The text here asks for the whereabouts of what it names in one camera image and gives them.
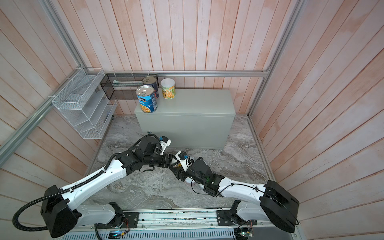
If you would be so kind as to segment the blue soup can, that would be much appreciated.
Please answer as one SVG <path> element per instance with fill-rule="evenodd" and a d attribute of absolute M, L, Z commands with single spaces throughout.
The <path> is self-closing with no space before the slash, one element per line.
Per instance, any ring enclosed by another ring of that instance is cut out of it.
<path fill-rule="evenodd" d="M 140 107 L 144 113 L 153 113 L 157 109 L 155 90 L 152 86 L 143 85 L 136 89 Z"/>

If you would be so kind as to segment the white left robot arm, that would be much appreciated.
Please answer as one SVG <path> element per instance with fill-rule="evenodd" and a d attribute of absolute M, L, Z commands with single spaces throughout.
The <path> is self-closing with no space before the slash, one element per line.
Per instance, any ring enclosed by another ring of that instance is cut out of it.
<path fill-rule="evenodd" d="M 124 152 L 112 154 L 106 165 L 98 171 L 63 188 L 52 186 L 45 195 L 22 206 L 13 216 L 15 228 L 25 232 L 48 230 L 53 238 L 61 237 L 78 225 L 104 224 L 118 228 L 126 223 L 126 217 L 117 203 L 111 202 L 95 210 L 79 210 L 81 204 L 107 185 L 122 179 L 143 166 L 171 168 L 178 164 L 177 158 L 165 152 L 171 140 L 165 136 L 148 134 L 140 138 Z M 26 209 L 42 203 L 41 215 L 44 227 L 27 227 L 19 217 Z"/>

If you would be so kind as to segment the dark blue tomato can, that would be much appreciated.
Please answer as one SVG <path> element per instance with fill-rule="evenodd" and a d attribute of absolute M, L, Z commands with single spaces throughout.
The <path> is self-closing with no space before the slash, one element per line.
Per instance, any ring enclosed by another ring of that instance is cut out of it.
<path fill-rule="evenodd" d="M 148 75 L 143 78 L 143 84 L 153 87 L 156 99 L 159 97 L 159 86 L 157 77 Z"/>

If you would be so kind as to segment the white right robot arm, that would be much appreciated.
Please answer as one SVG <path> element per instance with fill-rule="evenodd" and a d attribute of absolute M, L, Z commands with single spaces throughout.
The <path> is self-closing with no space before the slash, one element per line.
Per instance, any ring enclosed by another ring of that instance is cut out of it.
<path fill-rule="evenodd" d="M 188 155 L 169 156 L 166 167 L 178 180 L 190 180 L 192 189 L 199 187 L 200 195 L 234 198 L 230 219 L 237 225 L 256 220 L 260 211 L 285 232 L 293 233 L 299 224 L 299 201 L 275 181 L 264 185 L 235 181 L 213 172 L 203 158 L 193 160 Z"/>

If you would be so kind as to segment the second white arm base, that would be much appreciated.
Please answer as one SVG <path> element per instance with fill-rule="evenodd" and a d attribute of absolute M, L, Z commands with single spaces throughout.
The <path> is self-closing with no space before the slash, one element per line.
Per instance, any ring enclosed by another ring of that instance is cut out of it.
<path fill-rule="evenodd" d="M 102 228 L 136 228 L 139 221 L 139 212 L 123 211 L 115 202 L 100 206 L 80 205 L 77 208 L 82 216 L 78 219 L 76 227 L 97 224 Z"/>

